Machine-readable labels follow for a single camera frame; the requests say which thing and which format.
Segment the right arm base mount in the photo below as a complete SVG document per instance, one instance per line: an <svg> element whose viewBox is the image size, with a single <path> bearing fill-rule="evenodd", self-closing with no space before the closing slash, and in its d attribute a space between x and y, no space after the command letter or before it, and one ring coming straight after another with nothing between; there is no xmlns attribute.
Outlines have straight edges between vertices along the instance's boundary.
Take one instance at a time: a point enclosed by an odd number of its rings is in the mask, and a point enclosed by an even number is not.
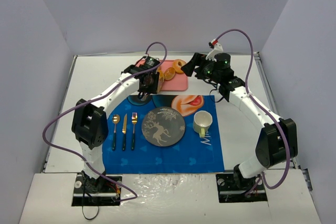
<svg viewBox="0 0 336 224"><path fill-rule="evenodd" d="M267 202L267 194L262 182L252 189L258 178L252 178L247 186L239 188L235 183L233 172L216 174L216 184L219 203L244 203L244 202Z"/></svg>

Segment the croissant bread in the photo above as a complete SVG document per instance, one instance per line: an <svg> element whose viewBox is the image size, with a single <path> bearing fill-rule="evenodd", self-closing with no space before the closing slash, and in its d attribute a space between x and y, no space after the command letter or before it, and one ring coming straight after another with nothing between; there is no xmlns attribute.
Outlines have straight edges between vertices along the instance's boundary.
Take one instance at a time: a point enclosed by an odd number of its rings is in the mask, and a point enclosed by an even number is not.
<svg viewBox="0 0 336 224"><path fill-rule="evenodd" d="M162 70L158 70L157 73L159 74L159 80L157 85L157 92L159 93L162 89L163 83L165 81L164 73Z"/></svg>

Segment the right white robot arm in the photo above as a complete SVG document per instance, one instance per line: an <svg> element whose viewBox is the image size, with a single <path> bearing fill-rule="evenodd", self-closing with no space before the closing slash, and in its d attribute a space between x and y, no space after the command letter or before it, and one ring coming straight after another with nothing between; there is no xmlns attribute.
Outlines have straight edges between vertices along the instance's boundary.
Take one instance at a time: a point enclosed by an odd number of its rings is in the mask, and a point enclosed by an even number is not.
<svg viewBox="0 0 336 224"><path fill-rule="evenodd" d="M230 67L229 54L217 54L211 61L204 54L195 53L181 70L188 77L195 76L215 87L222 99L243 112L260 131L254 155L234 167L237 186L246 188L252 185L252 180L257 176L265 180L267 169L285 163L285 171L280 181L273 186L266 186L269 189L279 187L287 177L290 160L298 154L296 123L273 113L246 90L245 81L235 76Z"/></svg>

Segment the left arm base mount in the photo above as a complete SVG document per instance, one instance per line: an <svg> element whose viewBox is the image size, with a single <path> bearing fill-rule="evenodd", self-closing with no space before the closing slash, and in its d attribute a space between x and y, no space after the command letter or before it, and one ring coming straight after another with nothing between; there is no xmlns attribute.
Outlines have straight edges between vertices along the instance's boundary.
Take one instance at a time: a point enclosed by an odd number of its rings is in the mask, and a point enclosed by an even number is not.
<svg viewBox="0 0 336 224"><path fill-rule="evenodd" d="M72 207L81 206L119 206L121 204L121 187L106 179L99 178L94 185L77 174L73 187Z"/></svg>

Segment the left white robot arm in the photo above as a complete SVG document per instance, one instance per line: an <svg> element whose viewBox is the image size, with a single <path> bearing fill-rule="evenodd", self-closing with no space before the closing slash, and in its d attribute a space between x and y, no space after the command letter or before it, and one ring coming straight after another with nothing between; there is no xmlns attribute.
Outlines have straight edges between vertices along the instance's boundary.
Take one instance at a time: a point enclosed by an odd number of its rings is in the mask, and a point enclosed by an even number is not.
<svg viewBox="0 0 336 224"><path fill-rule="evenodd" d="M151 70L157 68L160 61L147 56L139 66L130 65L121 72L121 76L108 89L92 98L94 101L75 109L71 131L82 148L86 159L82 174L88 179L99 179L106 173L102 159L102 145L109 135L108 116L128 96L138 92L140 95L156 94L159 74Z"/></svg>

